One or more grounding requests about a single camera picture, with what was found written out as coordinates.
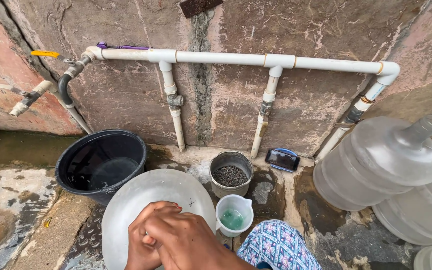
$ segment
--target charcoal granules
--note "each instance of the charcoal granules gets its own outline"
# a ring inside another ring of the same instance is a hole
[[[237,187],[248,181],[243,170],[233,165],[223,166],[215,170],[212,175],[218,184],[225,187]]]

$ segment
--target hand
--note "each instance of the hand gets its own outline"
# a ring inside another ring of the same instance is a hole
[[[255,270],[218,242],[206,221],[192,213],[161,213],[144,229],[168,270]]]
[[[161,265],[157,250],[152,246],[155,240],[146,235],[144,222],[159,214],[177,215],[183,208],[176,203],[158,201],[148,204],[128,227],[128,262],[124,270],[153,270]]]

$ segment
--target black plastic bucket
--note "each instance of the black plastic bucket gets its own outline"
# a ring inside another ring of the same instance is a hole
[[[144,172],[146,144],[135,133],[108,129],[71,144],[56,163],[62,188],[108,205],[126,182]]]

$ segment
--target phone screen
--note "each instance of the phone screen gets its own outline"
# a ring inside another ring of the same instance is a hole
[[[291,155],[288,153],[284,153],[278,150],[269,149],[266,154],[265,161],[267,163],[295,171],[298,168],[298,164],[300,162],[300,157]]]

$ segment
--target blue phone holder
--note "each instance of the blue phone holder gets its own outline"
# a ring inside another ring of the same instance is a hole
[[[278,150],[278,151],[281,151],[281,152],[286,153],[286,154],[291,154],[291,155],[294,155],[294,156],[298,156],[295,152],[293,152],[291,150],[288,150],[286,148],[275,148],[274,150]],[[279,166],[274,165],[274,164],[271,164],[271,167],[276,168],[276,169],[280,169],[280,170],[285,170],[285,171],[291,172],[291,173],[293,172],[290,169],[282,168],[282,167],[279,167]]]

